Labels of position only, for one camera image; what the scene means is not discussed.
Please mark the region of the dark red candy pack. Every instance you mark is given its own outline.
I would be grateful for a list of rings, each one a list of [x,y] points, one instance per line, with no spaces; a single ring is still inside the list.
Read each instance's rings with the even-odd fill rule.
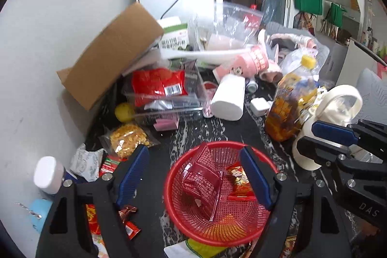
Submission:
[[[209,221],[215,218],[222,176],[206,142],[200,144],[180,176],[183,191],[193,198],[195,205]]]

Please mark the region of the cream white kettle jug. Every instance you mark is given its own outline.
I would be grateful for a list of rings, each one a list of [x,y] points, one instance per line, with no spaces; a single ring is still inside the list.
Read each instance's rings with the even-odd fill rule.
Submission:
[[[312,133],[312,124],[314,122],[320,120],[339,126],[347,126],[360,112],[362,106],[363,99],[354,86],[342,84],[335,86],[328,92],[324,88],[319,88],[315,102],[308,109],[309,117],[305,120],[301,131],[293,142],[292,153],[297,165],[308,171],[314,171],[321,167],[297,149],[297,143],[303,136],[322,140],[335,147],[342,147],[338,143],[314,136]]]

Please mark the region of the yellow corn snack bag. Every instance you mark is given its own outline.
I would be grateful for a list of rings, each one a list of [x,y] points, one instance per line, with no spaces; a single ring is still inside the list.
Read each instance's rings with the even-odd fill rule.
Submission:
[[[117,160],[128,159],[139,145],[159,145],[159,141],[149,130],[135,123],[126,123],[113,130],[106,130],[99,140],[107,154]]]

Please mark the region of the red plastic mesh basket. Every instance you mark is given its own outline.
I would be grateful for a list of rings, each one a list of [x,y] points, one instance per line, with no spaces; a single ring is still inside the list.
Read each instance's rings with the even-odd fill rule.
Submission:
[[[196,154],[199,146],[184,153],[171,167],[164,184],[164,202],[175,227],[197,242],[220,247],[233,247],[258,239],[270,212],[258,201],[230,200],[233,179],[226,169],[239,160],[244,143],[213,141],[207,144],[217,170],[222,174],[222,186],[215,216],[209,221],[194,199],[183,191],[181,174]]]

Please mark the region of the orange iced tea bottle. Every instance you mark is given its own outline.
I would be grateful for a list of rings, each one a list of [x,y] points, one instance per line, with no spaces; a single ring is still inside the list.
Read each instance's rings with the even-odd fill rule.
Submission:
[[[313,104],[318,92],[318,83],[313,78],[315,65],[315,58],[304,55],[300,66],[286,74],[277,85],[265,121],[265,131],[274,141],[286,141],[301,128],[301,112]]]

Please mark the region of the yellow lemon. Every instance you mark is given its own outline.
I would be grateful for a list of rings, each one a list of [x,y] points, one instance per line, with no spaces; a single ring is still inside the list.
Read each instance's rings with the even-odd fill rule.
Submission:
[[[114,113],[118,121],[126,123],[133,120],[135,110],[132,104],[125,102],[117,105]]]

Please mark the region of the white power adapter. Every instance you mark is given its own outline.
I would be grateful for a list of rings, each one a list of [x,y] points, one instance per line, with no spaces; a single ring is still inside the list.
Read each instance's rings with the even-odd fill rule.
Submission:
[[[255,116],[261,117],[269,113],[272,103],[263,97],[256,97],[250,101],[249,108]]]

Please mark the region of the white tissue roll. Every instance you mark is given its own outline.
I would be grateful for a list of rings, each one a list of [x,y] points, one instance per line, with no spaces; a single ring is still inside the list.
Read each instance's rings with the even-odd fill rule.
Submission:
[[[245,78],[228,74],[224,76],[211,100],[211,113],[216,118],[237,121],[243,116]]]

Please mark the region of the white cap supplement bottle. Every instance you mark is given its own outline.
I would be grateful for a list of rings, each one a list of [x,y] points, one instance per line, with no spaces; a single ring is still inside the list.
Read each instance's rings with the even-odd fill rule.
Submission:
[[[56,194],[62,186],[65,168],[53,156],[43,156],[36,164],[33,182],[43,192]]]

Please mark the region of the yellow green flat packet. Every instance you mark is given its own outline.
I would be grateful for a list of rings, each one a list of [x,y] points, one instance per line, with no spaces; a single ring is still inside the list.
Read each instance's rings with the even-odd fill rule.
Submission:
[[[209,246],[189,238],[183,242],[167,246],[164,248],[164,253],[168,258],[209,258],[223,253],[226,249],[227,247]]]

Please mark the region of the light blue round gadget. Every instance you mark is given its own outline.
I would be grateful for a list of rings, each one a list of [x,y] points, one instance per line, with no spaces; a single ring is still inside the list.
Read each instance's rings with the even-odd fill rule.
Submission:
[[[42,231],[51,206],[52,201],[47,199],[35,199],[30,205],[31,224],[38,233]]]

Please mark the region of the clear plastic container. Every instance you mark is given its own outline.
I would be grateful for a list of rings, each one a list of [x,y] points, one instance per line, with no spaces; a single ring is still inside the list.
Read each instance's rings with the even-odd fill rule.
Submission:
[[[197,67],[192,69],[170,69],[172,71],[185,71],[184,87],[187,96],[170,96],[153,100],[146,105],[137,107],[134,104],[135,94],[133,92],[131,78],[132,74],[125,77],[122,95],[127,99],[127,103],[133,105],[135,115],[133,120],[145,126],[155,126],[163,120],[172,120],[178,123],[185,119],[199,119],[203,116],[203,110],[207,102],[205,89],[203,87],[202,76]]]

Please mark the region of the red snack bag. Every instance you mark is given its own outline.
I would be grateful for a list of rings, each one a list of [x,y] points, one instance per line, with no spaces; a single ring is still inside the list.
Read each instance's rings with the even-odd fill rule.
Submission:
[[[184,70],[157,68],[134,71],[131,78],[133,92],[136,95],[134,104],[141,107],[162,97],[187,96],[184,83]]]

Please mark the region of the pink paper cup stack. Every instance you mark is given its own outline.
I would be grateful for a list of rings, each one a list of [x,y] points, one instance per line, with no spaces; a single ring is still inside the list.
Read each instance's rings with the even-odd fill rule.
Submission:
[[[231,61],[227,61],[213,70],[215,79],[220,82],[228,74],[244,78],[253,78],[261,71],[267,70],[269,59],[265,46],[255,45],[246,52],[238,55]]]

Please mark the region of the red cola bottle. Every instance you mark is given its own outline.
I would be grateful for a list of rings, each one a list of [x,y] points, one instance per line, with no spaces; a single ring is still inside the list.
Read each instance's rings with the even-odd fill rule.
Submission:
[[[252,4],[250,6],[250,11],[247,14],[245,14],[245,18],[244,18],[245,29],[256,31],[259,29],[261,21],[262,21],[262,13],[257,10],[256,4]]]

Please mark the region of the brown cardboard box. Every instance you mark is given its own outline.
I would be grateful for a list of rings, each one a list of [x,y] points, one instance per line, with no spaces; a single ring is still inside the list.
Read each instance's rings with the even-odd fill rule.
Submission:
[[[88,111],[162,34],[156,19],[140,3],[134,3],[98,34],[72,67],[59,70],[57,75]]]

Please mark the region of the green white box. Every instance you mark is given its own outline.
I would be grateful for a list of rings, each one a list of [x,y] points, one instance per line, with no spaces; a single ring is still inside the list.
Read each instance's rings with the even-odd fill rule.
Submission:
[[[189,45],[188,24],[178,16],[162,18],[157,23],[163,28],[163,36],[158,42],[160,49],[185,50]]]

